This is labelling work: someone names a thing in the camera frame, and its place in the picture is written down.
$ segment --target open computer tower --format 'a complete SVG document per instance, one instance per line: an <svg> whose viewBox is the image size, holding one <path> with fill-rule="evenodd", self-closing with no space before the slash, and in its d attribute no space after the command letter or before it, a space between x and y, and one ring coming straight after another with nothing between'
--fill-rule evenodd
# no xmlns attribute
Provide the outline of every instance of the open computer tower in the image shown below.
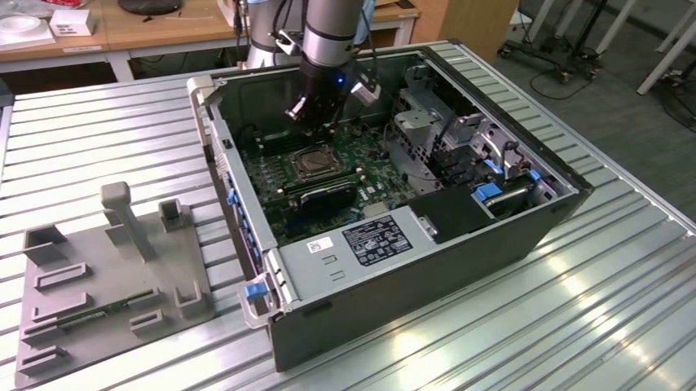
<svg viewBox="0 0 696 391"><path fill-rule="evenodd" d="M433 50L377 57L380 100L348 98L321 134L284 114L297 66L216 76L205 102L280 371L523 259L594 190Z"/></svg>

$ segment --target table leg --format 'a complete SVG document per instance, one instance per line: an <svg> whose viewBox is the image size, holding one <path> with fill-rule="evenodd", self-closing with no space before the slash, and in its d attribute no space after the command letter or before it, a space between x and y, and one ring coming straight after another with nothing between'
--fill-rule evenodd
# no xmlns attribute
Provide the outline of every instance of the table leg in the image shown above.
<svg viewBox="0 0 696 391"><path fill-rule="evenodd" d="M655 83L658 82L660 77L667 72L667 69L675 62L676 57L679 57L679 55L687 48L688 43L694 40L695 37L696 37L696 20L692 22L691 27L688 28L684 35L682 35L680 40L675 44L675 47L672 48L670 53L664 56L663 61L660 61L660 64L658 65L658 67L652 71L651 75L643 82L643 85L640 86L639 91L638 91L639 94L644 95L651 90L652 86L655 85Z"/></svg>
<svg viewBox="0 0 696 391"><path fill-rule="evenodd" d="M610 27L610 31L607 32L606 37L602 39L600 45L598 46L596 52L599 55L603 55L607 51L607 48L614 42L614 38L619 34L619 30L623 27L627 19L630 18L631 11L634 10L634 6L638 0L628 0L626 5L623 6L622 13L618 16L618 19L614 21L612 26Z"/></svg>
<svg viewBox="0 0 696 391"><path fill-rule="evenodd" d="M135 80L131 65L129 64L130 59L131 55L129 55L127 51L110 51L107 53L107 60L119 82Z"/></svg>
<svg viewBox="0 0 696 391"><path fill-rule="evenodd" d="M562 20L562 24L559 26L559 30L556 30L556 37L563 37L568 28L571 27L571 22L576 18L578 11L580 10L580 6L583 5L583 0L574 0L571 4L571 8L568 8L568 12L566 12L564 20Z"/></svg>
<svg viewBox="0 0 696 391"><path fill-rule="evenodd" d="M688 21L694 17L694 13L696 13L696 3L688 8L687 14L684 14L684 16L682 17L679 23L676 24L675 28L670 32L670 35L664 39L663 44L658 48L658 51L660 53L664 53L664 51L667 51L667 48L670 47L670 45L675 41L676 36L680 34L680 32L684 29L684 27L687 27Z"/></svg>
<svg viewBox="0 0 696 391"><path fill-rule="evenodd" d="M396 30L395 46L404 46L412 43L413 25L416 19L404 19L400 24L400 28Z"/></svg>
<svg viewBox="0 0 696 391"><path fill-rule="evenodd" d="M539 34L541 30L541 26L544 25L544 20L547 20L548 12L552 9L552 5L556 0L547 0L544 4L541 4L540 13L535 18L535 23L532 23L532 29L529 29L529 40L533 42L536 38L536 34Z"/></svg>

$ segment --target motherboard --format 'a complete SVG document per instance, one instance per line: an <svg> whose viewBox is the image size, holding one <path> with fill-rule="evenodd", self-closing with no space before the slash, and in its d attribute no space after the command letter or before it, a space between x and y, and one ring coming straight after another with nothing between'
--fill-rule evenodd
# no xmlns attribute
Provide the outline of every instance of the motherboard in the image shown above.
<svg viewBox="0 0 696 391"><path fill-rule="evenodd" d="M348 123L296 150L289 138L274 148L256 138L256 147L245 148L244 163L280 245L388 212L416 197L389 159L385 131Z"/></svg>

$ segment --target warning label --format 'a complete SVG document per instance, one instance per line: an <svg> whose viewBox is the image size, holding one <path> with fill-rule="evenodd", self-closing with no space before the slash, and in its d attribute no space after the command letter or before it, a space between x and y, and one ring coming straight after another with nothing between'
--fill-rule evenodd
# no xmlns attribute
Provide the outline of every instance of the warning label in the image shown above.
<svg viewBox="0 0 696 391"><path fill-rule="evenodd" d="M413 248L392 216L345 230L344 236L362 266L376 264Z"/></svg>

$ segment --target circuit board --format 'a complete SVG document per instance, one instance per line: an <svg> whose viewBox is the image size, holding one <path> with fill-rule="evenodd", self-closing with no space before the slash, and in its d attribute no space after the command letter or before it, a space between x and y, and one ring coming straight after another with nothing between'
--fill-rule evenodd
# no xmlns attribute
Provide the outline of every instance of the circuit board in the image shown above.
<svg viewBox="0 0 696 391"><path fill-rule="evenodd" d="M244 152L244 163L280 245L294 243L405 204L416 196L384 151L384 130L342 125L328 143L276 156ZM320 215L300 199L341 185L357 196Z"/></svg>

